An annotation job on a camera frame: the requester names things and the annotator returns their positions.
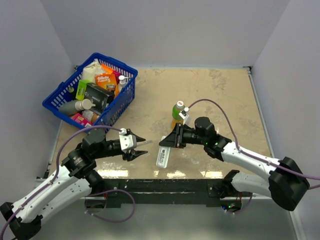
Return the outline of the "white remote control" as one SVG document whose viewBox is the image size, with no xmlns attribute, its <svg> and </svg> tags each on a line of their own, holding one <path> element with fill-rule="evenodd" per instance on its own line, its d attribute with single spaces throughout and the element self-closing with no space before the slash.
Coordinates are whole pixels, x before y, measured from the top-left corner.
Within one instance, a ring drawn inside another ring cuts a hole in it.
<svg viewBox="0 0 320 240">
<path fill-rule="evenodd" d="M 156 159 L 156 166 L 159 168 L 165 169 L 169 162 L 170 153 L 171 153 L 170 147 L 160 146 L 157 159 Z"/>
</svg>

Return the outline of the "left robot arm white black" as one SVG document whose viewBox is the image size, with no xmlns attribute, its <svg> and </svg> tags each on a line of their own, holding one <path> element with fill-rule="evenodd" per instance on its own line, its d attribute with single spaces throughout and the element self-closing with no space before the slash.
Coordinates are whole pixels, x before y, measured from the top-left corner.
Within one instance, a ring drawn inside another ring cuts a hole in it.
<svg viewBox="0 0 320 240">
<path fill-rule="evenodd" d="M 56 170 L 32 192 L 16 202 L 5 202 L 0 212 L 6 220 L 4 228 L 10 228 L 16 240 L 29 240 L 42 227 L 45 218 L 53 215 L 75 200 L 88 195 L 99 196 L 107 190 L 102 176 L 95 170 L 97 159 L 122 156 L 133 161 L 145 154 L 135 150 L 145 138 L 137 136 L 129 128 L 115 128 L 118 139 L 107 140 L 110 126 L 86 128 L 87 136 L 63 161 L 56 161 Z"/>
</svg>

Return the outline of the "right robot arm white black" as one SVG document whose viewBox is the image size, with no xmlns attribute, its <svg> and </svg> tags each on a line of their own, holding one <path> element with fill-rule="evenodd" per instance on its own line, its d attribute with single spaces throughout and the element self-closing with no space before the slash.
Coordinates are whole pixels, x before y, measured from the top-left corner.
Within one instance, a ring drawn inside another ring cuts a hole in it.
<svg viewBox="0 0 320 240">
<path fill-rule="evenodd" d="M 231 170 L 213 190 L 220 198 L 238 193 L 258 194 L 271 198 L 278 206 L 293 211 L 310 188 L 296 162 L 285 157 L 276 159 L 242 150 L 236 142 L 217 133 L 208 117 L 198 117 L 195 127 L 177 123 L 172 132 L 159 142 L 161 147 L 183 149 L 188 144 L 202 145 L 213 159 L 231 163 L 250 174 Z"/>
</svg>

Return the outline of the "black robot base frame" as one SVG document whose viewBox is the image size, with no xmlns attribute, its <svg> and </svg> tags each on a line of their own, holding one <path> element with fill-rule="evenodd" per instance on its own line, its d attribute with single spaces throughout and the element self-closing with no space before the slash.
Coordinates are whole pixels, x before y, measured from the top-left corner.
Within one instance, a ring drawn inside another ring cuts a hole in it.
<svg viewBox="0 0 320 240">
<path fill-rule="evenodd" d="M 123 204 L 150 205 L 205 205 L 222 207 L 235 203 L 241 207 L 240 198 L 249 197 L 248 192 L 238 192 L 231 186 L 232 170 L 225 178 L 204 179 L 104 179 L 99 187 L 91 190 L 87 199 L 99 202 L 106 208 L 119 208 Z"/>
</svg>

